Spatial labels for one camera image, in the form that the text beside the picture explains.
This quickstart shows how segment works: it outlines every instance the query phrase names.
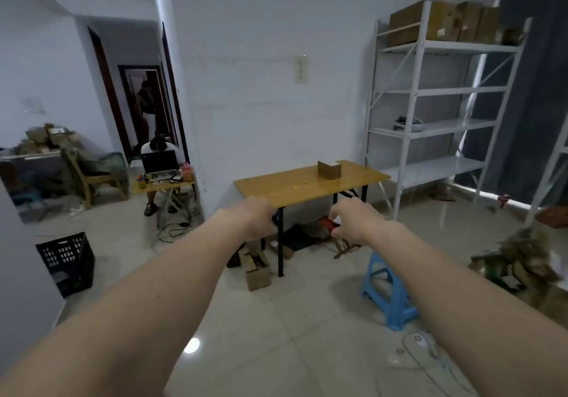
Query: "black hair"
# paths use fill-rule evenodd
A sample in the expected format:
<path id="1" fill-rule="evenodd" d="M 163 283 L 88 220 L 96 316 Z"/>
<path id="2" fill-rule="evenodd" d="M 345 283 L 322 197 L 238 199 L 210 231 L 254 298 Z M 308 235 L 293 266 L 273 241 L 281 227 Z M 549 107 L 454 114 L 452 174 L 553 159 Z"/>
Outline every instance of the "black hair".
<path id="1" fill-rule="evenodd" d="M 150 150 L 164 151 L 166 148 L 167 142 L 164 137 L 160 135 L 156 135 L 154 138 L 152 138 L 152 141 L 150 141 Z"/>

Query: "blue stool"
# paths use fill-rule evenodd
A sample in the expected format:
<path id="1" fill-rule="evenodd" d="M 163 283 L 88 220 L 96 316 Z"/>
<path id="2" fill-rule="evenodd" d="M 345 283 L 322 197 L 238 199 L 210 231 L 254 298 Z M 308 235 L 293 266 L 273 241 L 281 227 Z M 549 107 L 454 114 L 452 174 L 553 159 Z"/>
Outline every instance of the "blue stool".
<path id="1" fill-rule="evenodd" d="M 373 265 L 380 264 L 382 268 L 373 271 Z M 390 300 L 385 299 L 371 285 L 371 278 L 377 274 L 387 273 L 387 282 L 393 285 Z M 367 295 L 377 303 L 387 318 L 387 327 L 394 331 L 401 331 L 404 324 L 418 316 L 416 307 L 408 306 L 408 294 L 402 280 L 396 276 L 390 267 L 380 258 L 377 252 L 371 254 L 371 260 L 361 288 L 361 296 Z"/>

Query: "person sitting at laptop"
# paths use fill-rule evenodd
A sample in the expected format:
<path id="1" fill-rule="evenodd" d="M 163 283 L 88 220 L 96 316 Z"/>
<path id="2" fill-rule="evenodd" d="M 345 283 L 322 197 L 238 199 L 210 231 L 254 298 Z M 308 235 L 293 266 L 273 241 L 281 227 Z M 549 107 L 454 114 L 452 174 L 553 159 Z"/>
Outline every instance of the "person sitting at laptop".
<path id="1" fill-rule="evenodd" d="M 181 153 L 181 151 L 174 146 L 174 144 L 167 142 L 163 136 L 160 135 L 156 135 L 154 138 L 152 138 L 152 140 L 149 143 L 144 144 L 141 148 L 140 148 L 140 154 L 146 154 L 146 153 L 154 153 L 154 152 L 158 152 L 158 151 L 167 151 L 167 150 L 174 150 L 175 151 L 175 157 L 177 158 L 178 161 L 178 165 L 182 166 L 183 163 L 185 162 L 185 158 L 183 157 L 183 154 Z M 156 213 L 156 210 L 158 210 L 158 206 L 156 205 L 156 203 L 154 202 L 154 198 L 156 197 L 156 191 L 153 192 L 147 192 L 146 195 L 148 196 L 148 203 L 146 204 L 146 209 L 144 210 L 144 215 L 145 216 L 151 216 L 154 213 Z M 175 213 L 175 207 L 170 206 L 167 209 L 168 213 Z"/>

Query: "laptop screen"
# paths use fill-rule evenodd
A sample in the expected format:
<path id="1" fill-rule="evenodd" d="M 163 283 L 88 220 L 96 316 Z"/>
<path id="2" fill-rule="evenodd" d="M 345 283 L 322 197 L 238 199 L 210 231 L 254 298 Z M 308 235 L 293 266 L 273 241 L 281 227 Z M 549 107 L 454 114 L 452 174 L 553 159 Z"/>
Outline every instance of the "laptop screen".
<path id="1" fill-rule="evenodd" d="M 177 158 L 174 150 L 155 151 L 142 154 L 144 171 L 151 172 L 171 171 L 178 169 Z"/>

